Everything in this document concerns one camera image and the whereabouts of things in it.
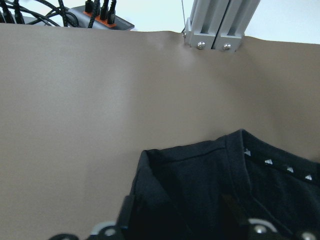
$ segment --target metal bracket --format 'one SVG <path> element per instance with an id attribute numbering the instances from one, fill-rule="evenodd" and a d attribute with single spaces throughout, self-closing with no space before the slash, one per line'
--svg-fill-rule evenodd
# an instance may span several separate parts
<path id="1" fill-rule="evenodd" d="M 260 0 L 194 0 L 185 42 L 198 49 L 235 52 Z"/>

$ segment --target white floor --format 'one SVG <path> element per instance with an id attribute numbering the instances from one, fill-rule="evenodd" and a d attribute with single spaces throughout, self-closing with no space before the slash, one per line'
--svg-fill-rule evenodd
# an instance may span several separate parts
<path id="1" fill-rule="evenodd" d="M 58 6 L 58 0 L 48 2 Z M 72 8 L 84 5 L 85 0 L 63 2 Z M 42 14 L 50 10 L 34 0 L 20 0 L 20 4 Z M 183 0 L 183 5 L 187 18 L 193 0 Z M 272 41 L 320 44 L 319 13 L 320 0 L 260 0 L 245 35 Z M 184 28 L 182 0 L 118 0 L 116 14 L 133 23 L 134 31 L 181 32 Z M 62 23 L 60 17 L 55 21 Z"/>

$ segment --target white triangle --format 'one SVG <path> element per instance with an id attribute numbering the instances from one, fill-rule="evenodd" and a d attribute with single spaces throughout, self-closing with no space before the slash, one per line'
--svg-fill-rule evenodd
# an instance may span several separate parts
<path id="1" fill-rule="evenodd" d="M 291 172 L 291 173 L 294 172 L 294 169 L 293 169 L 292 167 L 290 167 L 290 166 L 288 166 L 286 170 L 289 171 L 289 172 Z"/>
<path id="2" fill-rule="evenodd" d="M 270 165 L 274 164 L 271 159 L 265 160 L 264 162 L 265 162 L 266 164 L 270 164 Z"/>
<path id="3" fill-rule="evenodd" d="M 305 179 L 312 181 L 312 176 L 311 175 L 305 176 Z"/>
<path id="4" fill-rule="evenodd" d="M 244 154 L 247 154 L 248 156 L 251 157 L 251 152 L 247 148 L 244 150 Z"/>

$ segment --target black garment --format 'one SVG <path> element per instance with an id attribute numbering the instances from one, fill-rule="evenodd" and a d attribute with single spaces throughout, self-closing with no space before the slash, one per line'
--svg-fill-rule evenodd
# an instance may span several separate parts
<path id="1" fill-rule="evenodd" d="M 284 236 L 320 229 L 320 164 L 245 130 L 141 154 L 131 194 L 135 239 L 224 239 L 220 194 L 248 218 L 267 220 Z"/>

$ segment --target bolt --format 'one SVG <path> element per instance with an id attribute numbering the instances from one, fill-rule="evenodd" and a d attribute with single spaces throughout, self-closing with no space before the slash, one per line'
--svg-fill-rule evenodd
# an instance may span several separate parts
<path id="1" fill-rule="evenodd" d="M 201 49 L 204 49 L 205 46 L 206 46 L 206 43 L 204 41 L 200 41 L 198 42 L 196 48 L 201 50 Z"/>
<path id="2" fill-rule="evenodd" d="M 301 237 L 303 238 L 303 240 L 317 240 L 315 235 L 307 231 L 302 233 Z"/>
<path id="3" fill-rule="evenodd" d="M 108 237 L 112 236 L 112 235 L 115 235 L 116 234 L 116 230 L 114 230 L 113 228 L 109 228 L 107 229 L 104 234 Z"/>
<path id="4" fill-rule="evenodd" d="M 231 49 L 231 44 L 230 43 L 226 43 L 225 45 L 223 45 L 223 50 L 227 51 Z"/>
<path id="5" fill-rule="evenodd" d="M 267 232 L 266 227 L 263 225 L 256 225 L 254 227 L 254 230 L 257 234 L 265 234 Z"/>

